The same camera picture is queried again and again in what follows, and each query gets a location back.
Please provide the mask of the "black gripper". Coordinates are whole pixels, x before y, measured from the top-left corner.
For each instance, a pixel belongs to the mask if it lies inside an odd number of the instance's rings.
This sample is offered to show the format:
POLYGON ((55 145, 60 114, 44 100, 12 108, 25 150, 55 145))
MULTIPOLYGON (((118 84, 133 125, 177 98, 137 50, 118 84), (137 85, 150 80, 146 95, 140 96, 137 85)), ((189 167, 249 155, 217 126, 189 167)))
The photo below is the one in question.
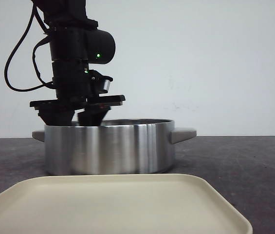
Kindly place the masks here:
POLYGON ((56 99, 36 100, 30 107, 48 126, 71 126, 74 111, 80 126, 100 126, 112 106, 121 106, 124 95, 95 95, 91 90, 89 64, 86 60, 55 60, 52 62, 53 78, 48 88, 54 89, 56 99))

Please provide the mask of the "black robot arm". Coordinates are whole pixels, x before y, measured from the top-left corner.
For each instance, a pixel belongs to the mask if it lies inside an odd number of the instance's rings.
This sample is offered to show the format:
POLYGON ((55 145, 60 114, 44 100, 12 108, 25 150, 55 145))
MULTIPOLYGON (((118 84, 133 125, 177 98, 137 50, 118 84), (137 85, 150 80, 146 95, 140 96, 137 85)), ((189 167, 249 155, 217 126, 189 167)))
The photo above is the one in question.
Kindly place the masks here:
POLYGON ((30 106, 49 126, 70 126, 74 115, 82 126, 99 126, 111 107, 125 100, 124 95, 108 95, 112 77, 89 67, 113 59, 114 38, 87 17, 83 0, 36 0, 34 7, 48 26, 38 46, 50 46, 53 78, 48 88, 55 90, 56 99, 30 106))

